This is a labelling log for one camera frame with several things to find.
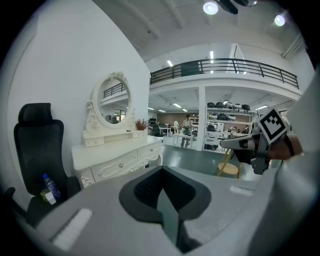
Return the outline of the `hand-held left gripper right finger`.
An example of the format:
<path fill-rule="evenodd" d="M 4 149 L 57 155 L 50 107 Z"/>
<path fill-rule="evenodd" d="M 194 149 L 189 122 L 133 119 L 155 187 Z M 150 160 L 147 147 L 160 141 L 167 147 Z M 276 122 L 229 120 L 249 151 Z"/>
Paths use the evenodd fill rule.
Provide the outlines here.
<path fill-rule="evenodd" d="M 252 181 L 178 167 L 173 170 L 204 184 L 211 192 L 211 201 L 200 217 L 184 223 L 188 236 L 200 243 L 187 255 L 247 256 L 266 208 L 266 177 Z"/>

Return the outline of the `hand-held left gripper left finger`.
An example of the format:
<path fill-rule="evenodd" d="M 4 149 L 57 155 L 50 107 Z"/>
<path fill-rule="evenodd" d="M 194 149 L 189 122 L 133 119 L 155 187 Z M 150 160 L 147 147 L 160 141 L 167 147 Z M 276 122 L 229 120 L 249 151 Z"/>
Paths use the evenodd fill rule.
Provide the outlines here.
<path fill-rule="evenodd" d="M 152 167 L 107 179 L 83 189 L 46 215 L 35 230 L 52 241 L 81 209 L 92 216 L 67 251 L 73 256 L 179 256 L 181 252 L 166 236 L 160 224 L 135 220 L 122 207 L 123 185 Z"/>

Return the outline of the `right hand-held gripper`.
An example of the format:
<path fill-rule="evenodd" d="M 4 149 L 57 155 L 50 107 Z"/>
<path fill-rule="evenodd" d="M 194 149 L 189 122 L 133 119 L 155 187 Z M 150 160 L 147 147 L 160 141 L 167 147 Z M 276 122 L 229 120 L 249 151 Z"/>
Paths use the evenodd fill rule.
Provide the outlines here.
<path fill-rule="evenodd" d="M 269 168 L 268 153 L 272 144 L 286 133 L 287 126 L 273 107 L 254 123 L 251 136 L 227 138 L 220 141 L 220 146 L 233 150 L 240 163 L 251 164 L 253 172 L 262 175 Z"/>

